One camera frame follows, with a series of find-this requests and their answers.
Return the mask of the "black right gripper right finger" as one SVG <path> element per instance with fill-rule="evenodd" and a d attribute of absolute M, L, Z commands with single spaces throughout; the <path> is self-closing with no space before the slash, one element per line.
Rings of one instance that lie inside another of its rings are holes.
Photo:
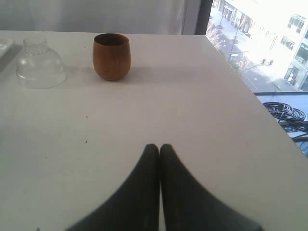
<path fill-rule="evenodd" d="M 262 226 L 207 191 L 170 144 L 160 149 L 161 190 L 168 231 L 260 231 Z"/>

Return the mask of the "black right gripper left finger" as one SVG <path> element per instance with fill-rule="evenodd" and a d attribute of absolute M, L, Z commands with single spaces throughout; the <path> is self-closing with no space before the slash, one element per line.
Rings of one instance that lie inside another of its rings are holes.
<path fill-rule="evenodd" d="M 155 144 L 148 144 L 116 192 L 69 230 L 156 231 L 159 229 L 159 210 L 159 151 Z"/>

